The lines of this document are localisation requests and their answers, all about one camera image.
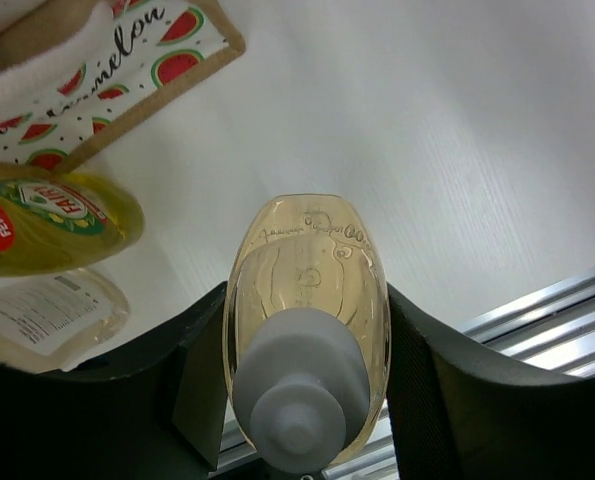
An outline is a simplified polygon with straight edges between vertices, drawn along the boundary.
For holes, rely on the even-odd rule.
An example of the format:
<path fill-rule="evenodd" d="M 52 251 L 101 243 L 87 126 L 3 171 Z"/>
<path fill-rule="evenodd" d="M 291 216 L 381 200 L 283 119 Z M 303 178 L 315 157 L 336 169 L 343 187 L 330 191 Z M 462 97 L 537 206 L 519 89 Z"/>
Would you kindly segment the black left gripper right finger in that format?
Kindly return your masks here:
<path fill-rule="evenodd" d="M 514 360 L 388 289 L 403 479 L 595 479 L 595 376 Z"/>

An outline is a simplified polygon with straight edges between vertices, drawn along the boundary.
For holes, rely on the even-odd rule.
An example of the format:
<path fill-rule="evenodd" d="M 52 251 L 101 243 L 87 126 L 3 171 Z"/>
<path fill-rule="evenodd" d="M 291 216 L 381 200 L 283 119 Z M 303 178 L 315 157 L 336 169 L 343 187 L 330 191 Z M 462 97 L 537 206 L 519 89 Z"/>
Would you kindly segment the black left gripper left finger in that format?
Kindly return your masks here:
<path fill-rule="evenodd" d="M 217 286 L 69 372 L 0 364 L 0 479 L 204 479 L 225 416 Z"/>

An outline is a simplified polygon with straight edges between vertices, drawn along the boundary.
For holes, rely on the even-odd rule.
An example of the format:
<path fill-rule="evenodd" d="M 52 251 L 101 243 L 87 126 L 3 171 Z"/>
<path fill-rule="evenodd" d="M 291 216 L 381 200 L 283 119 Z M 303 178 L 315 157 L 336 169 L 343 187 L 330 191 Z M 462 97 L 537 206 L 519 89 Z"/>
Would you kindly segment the amber bottle clear cap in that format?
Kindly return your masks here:
<path fill-rule="evenodd" d="M 68 371 L 115 336 L 128 300 L 95 271 L 77 269 L 0 285 L 0 364 L 32 374 Z"/>

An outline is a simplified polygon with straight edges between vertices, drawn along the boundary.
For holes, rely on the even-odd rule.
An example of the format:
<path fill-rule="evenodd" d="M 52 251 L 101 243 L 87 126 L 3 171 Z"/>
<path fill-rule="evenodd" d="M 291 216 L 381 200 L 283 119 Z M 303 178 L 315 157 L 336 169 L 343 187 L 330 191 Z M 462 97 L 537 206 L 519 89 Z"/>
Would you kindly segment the amber bottle white cap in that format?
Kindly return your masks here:
<path fill-rule="evenodd" d="M 288 194 L 253 219 L 227 282 L 222 358 L 246 441 L 310 474 L 350 459 L 382 410 L 391 365 L 388 288 L 353 205 Z"/>

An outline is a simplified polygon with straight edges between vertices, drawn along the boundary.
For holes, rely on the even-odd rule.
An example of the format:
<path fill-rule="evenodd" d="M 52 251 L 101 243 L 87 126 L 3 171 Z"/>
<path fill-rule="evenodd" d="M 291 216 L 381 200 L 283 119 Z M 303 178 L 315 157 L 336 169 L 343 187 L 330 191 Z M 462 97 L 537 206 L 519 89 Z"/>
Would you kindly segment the yellow bottle red cap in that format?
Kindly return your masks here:
<path fill-rule="evenodd" d="M 95 173 L 0 178 L 0 277 L 92 265 L 138 241 L 144 223 L 135 197 Z"/>

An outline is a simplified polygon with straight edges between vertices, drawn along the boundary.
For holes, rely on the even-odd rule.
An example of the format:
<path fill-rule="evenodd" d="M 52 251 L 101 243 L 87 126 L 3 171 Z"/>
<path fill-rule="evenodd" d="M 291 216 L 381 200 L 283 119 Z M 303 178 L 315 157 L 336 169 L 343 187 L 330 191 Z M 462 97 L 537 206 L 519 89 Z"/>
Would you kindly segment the red dotted canvas bag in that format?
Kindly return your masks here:
<path fill-rule="evenodd" d="M 216 1 L 0 1 L 0 176 L 78 168 L 245 49 Z"/>

